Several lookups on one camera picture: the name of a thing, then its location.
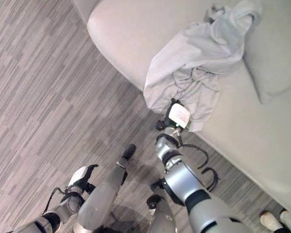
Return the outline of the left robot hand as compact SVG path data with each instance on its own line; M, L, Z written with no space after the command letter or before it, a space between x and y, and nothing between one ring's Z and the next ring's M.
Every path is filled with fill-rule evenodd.
M68 187L77 186L84 189L84 186L88 183L89 178L93 170L98 167L97 164L90 165L90 166L83 166L79 168L70 179Z

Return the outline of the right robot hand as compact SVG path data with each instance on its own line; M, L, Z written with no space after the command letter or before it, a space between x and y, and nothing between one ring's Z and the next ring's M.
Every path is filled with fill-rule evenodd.
M165 127L181 127L185 129L190 121L191 113L181 104L179 100L171 99L163 123Z

